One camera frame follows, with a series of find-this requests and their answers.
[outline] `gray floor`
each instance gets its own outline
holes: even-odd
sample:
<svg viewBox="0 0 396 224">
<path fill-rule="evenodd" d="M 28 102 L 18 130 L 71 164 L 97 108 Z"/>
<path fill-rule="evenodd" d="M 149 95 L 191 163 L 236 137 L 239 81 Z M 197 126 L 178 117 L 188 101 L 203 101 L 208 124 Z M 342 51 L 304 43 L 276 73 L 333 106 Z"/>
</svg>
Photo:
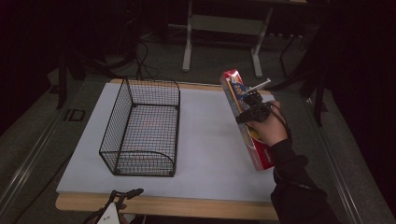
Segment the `gray floor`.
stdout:
<svg viewBox="0 0 396 224">
<path fill-rule="evenodd" d="M 196 34 L 195 45 L 192 47 L 191 70 L 181 71 L 184 53 L 185 34 L 175 31 L 167 43 L 157 41 L 155 35 L 148 35 L 142 41 L 148 46 L 148 57 L 145 64 L 148 71 L 155 76 L 171 77 L 178 82 L 219 84 L 222 71 L 237 68 L 246 85 L 254 86 L 264 81 L 254 77 L 253 65 L 247 45 L 254 40 L 243 38 L 238 40 L 239 46 L 231 46 L 229 42 L 210 41 L 207 34 Z M 281 50 L 286 46 L 287 38 L 270 35 L 265 38 L 260 53 L 264 78 L 271 78 L 273 84 L 285 80 L 278 61 Z M 304 55 L 300 40 L 294 42 L 285 55 L 288 72 L 298 64 Z M 143 57 L 145 48 L 139 46 L 139 55 Z M 136 64 L 115 71 L 119 75 L 134 75 Z M 56 80 L 57 71 L 49 74 Z M 69 80 L 69 102 L 63 110 L 56 110 L 57 95 L 44 94 L 26 114 L 24 114 L 5 134 L 0 137 L 0 190 L 7 189 L 12 176 L 23 163 L 28 153 L 43 144 L 43 152 L 38 162 L 32 164 L 35 169 L 30 173 L 24 187 L 17 190 L 9 207 L 2 211 L 6 217 L 1 223 L 82 223 L 89 213 L 59 211 L 55 207 L 57 197 L 56 186 L 62 177 L 64 162 L 71 155 L 80 138 L 88 117 L 94 109 L 97 97 L 109 78 L 90 73 L 84 82 Z M 395 223 L 382 196 L 378 192 L 371 175 L 362 161 L 359 149 L 345 124 L 340 112 L 332 100 L 331 93 L 326 91 L 324 103 L 327 112 L 322 113 L 323 128 L 315 126 L 310 119 L 308 110 L 303 106 L 304 99 L 297 94 L 301 83 L 287 87 L 281 92 L 274 92 L 276 99 L 283 103 L 290 123 L 298 124 L 291 127 L 296 135 L 298 152 L 315 159 L 310 163 L 309 172 L 319 185 L 329 191 L 329 202 L 337 216 L 344 223 Z M 67 109 L 87 111 L 83 121 L 64 121 Z M 42 133 L 50 138 L 43 139 Z M 317 144 L 326 150 L 311 150 Z M 335 168 L 324 169 L 327 164 L 335 162 Z M 334 183 L 341 183 L 337 188 Z M 343 201 L 350 195 L 351 201 Z M 357 211 L 350 216 L 345 207 Z M 146 223 L 257 223 L 248 220 L 219 220 L 177 217 L 149 217 Z"/>
</svg>

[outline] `black jacket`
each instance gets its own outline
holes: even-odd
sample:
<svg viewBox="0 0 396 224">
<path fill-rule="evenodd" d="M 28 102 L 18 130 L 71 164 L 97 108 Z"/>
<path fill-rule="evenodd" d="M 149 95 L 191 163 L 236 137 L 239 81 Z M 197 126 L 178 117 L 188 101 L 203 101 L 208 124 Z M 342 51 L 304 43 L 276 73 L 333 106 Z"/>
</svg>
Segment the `black jacket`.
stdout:
<svg viewBox="0 0 396 224">
<path fill-rule="evenodd" d="M 282 224 L 287 223 L 340 223 L 327 203 L 326 193 L 318 189 L 304 167 L 306 156 L 297 156 L 291 140 L 271 147 L 275 160 L 276 188 L 271 200 Z"/>
</svg>

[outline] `wire mesh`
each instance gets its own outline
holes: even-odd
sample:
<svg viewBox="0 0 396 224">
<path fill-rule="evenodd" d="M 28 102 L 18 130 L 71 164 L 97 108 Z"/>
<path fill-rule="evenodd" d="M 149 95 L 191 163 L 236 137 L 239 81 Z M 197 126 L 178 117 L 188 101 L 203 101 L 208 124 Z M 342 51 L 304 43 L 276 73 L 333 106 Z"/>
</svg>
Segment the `wire mesh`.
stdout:
<svg viewBox="0 0 396 224">
<path fill-rule="evenodd" d="M 122 81 L 99 151 L 113 175 L 175 175 L 179 105 L 173 81 Z"/>
</svg>

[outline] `white paper sheet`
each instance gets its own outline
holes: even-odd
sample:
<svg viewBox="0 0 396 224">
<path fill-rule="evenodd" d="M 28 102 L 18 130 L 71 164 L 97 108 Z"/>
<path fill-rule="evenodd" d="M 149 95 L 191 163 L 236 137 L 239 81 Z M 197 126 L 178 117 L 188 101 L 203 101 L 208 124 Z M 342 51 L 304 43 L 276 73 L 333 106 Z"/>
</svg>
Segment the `white paper sheet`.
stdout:
<svg viewBox="0 0 396 224">
<path fill-rule="evenodd" d="M 273 170 L 256 171 L 223 91 L 181 89 L 177 170 L 174 177 L 114 176 L 99 156 L 120 84 L 107 83 L 57 188 L 110 193 L 269 202 Z M 264 101 L 273 96 L 264 95 Z"/>
</svg>

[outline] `cardboard box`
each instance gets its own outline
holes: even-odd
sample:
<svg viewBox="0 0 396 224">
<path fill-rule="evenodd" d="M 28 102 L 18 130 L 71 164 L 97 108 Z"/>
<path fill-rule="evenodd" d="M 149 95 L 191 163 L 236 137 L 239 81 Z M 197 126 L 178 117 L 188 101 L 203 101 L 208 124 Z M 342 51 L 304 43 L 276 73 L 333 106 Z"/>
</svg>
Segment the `cardboard box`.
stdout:
<svg viewBox="0 0 396 224">
<path fill-rule="evenodd" d="M 236 69 L 223 72 L 219 80 L 235 117 L 249 109 L 249 105 L 243 101 L 246 88 Z M 273 167 L 274 162 L 269 147 L 261 141 L 257 132 L 244 123 L 238 124 L 238 127 L 256 170 L 266 170 Z"/>
</svg>

